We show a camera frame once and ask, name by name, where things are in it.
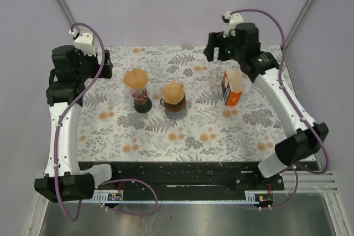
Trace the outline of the orange coffee filter box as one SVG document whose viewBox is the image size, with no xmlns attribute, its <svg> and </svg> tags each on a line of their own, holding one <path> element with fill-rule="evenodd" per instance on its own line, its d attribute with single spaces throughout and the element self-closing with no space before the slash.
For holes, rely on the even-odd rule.
<svg viewBox="0 0 354 236">
<path fill-rule="evenodd" d="M 225 106 L 236 106 L 243 93 L 243 82 L 240 71 L 226 69 L 223 74 L 222 96 Z"/>
</svg>

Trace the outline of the red topped dark flask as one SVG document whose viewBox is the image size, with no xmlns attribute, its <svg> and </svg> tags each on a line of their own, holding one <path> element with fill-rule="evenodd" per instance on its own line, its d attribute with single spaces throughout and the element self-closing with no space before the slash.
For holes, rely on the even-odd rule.
<svg viewBox="0 0 354 236">
<path fill-rule="evenodd" d="M 142 94 L 133 93 L 132 97 L 134 99 L 134 109 L 138 113 L 147 113 L 152 108 L 152 101 L 148 96 L 147 92 Z"/>
</svg>

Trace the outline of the brown paper coffee filter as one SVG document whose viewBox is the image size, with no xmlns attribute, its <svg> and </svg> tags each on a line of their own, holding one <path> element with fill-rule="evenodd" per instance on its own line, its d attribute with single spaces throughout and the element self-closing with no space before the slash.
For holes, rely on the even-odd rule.
<svg viewBox="0 0 354 236">
<path fill-rule="evenodd" d="M 163 100 L 172 105 L 180 103 L 185 97 L 184 85 L 180 82 L 171 82 L 162 89 Z"/>
</svg>

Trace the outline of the brown wooden ring holder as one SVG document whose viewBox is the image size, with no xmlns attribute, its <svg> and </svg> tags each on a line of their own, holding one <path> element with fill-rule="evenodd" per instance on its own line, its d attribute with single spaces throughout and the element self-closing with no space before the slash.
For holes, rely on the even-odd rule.
<svg viewBox="0 0 354 236">
<path fill-rule="evenodd" d="M 164 106 L 169 112 L 178 113 L 186 107 L 186 99 L 183 99 L 177 104 L 170 104 L 164 101 Z"/>
</svg>

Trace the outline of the clear glass carafe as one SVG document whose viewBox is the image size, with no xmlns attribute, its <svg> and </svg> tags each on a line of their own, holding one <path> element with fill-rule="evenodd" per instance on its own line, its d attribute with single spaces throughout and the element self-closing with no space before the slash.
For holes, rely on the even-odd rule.
<svg viewBox="0 0 354 236">
<path fill-rule="evenodd" d="M 178 104 L 166 103 L 162 98 L 160 105 L 164 108 L 165 115 L 173 120 L 183 119 L 187 114 L 186 99 L 183 98 Z"/>
</svg>

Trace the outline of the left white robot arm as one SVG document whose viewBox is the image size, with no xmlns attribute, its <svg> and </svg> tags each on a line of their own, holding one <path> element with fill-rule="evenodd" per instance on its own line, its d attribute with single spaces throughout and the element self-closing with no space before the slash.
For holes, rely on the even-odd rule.
<svg viewBox="0 0 354 236">
<path fill-rule="evenodd" d="M 44 176 L 34 181 L 36 192 L 57 203 L 88 200 L 101 183 L 108 189 L 119 185 L 120 176 L 108 164 L 81 171 L 77 160 L 77 133 L 83 103 L 80 93 L 93 79 L 100 64 L 72 45 L 52 50 L 54 68 L 46 90 L 51 118 L 50 153 Z"/>
</svg>

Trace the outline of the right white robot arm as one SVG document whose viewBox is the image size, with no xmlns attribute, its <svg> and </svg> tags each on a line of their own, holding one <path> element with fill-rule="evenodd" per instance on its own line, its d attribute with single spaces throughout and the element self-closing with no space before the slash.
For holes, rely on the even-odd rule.
<svg viewBox="0 0 354 236">
<path fill-rule="evenodd" d="M 286 139 L 276 144 L 275 151 L 258 164 L 252 184 L 260 190 L 271 184 L 272 176 L 294 163 L 316 154 L 329 133 L 325 123 L 317 123 L 301 106 L 282 78 L 282 67 L 270 52 L 261 50 L 259 31 L 253 23 L 239 23 L 228 33 L 211 32 L 204 55 L 219 61 L 234 60 L 265 95 L 275 110 Z"/>
</svg>

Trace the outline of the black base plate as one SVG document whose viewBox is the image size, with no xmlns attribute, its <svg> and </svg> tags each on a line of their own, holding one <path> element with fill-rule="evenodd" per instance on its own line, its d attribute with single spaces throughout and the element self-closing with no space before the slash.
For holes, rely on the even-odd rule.
<svg viewBox="0 0 354 236">
<path fill-rule="evenodd" d="M 255 196 L 284 190 L 282 177 L 263 178 L 256 162 L 111 162 L 110 165 L 112 178 L 122 182 L 101 185 L 96 191 L 146 190 L 156 200 L 156 192 L 169 187 L 218 187 Z"/>
</svg>

